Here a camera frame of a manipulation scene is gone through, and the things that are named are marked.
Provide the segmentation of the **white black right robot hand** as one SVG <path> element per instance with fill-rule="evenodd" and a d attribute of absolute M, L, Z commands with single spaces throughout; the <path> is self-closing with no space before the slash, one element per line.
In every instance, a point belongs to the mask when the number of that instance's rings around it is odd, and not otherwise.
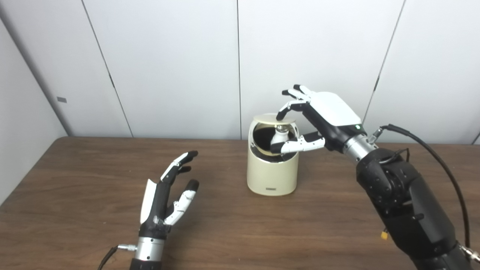
<path fill-rule="evenodd" d="M 335 93 L 314 92 L 295 84 L 293 89 L 283 90 L 282 94 L 295 100 L 279 110 L 276 120 L 283 120 L 291 110 L 301 112 L 317 131 L 295 140 L 271 143 L 272 153 L 308 152 L 323 147 L 341 153 L 348 140 L 367 135 L 359 116 Z"/>

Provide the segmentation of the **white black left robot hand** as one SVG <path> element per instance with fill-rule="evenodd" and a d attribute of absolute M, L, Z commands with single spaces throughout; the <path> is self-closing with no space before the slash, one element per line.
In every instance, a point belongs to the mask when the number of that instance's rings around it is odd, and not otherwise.
<path fill-rule="evenodd" d="M 147 180 L 139 219 L 139 237 L 166 240 L 171 228 L 185 214 L 197 195 L 199 181 L 191 179 L 182 194 L 168 204 L 170 190 L 179 174 L 191 170 L 187 163 L 197 156 L 196 150 L 185 152 L 169 164 L 158 182 Z"/>

